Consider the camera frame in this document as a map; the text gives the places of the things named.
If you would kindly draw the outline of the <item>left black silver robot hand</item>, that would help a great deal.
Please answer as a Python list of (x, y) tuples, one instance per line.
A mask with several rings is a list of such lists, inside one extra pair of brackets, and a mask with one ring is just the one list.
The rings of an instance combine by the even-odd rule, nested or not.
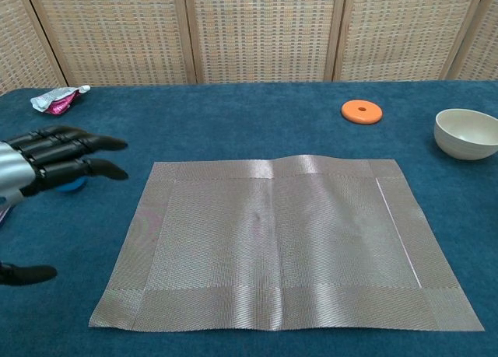
[(128, 143), (81, 128), (52, 126), (1, 142), (1, 208), (69, 184), (81, 177), (126, 180), (128, 174), (105, 159), (87, 159), (94, 152), (120, 151)]

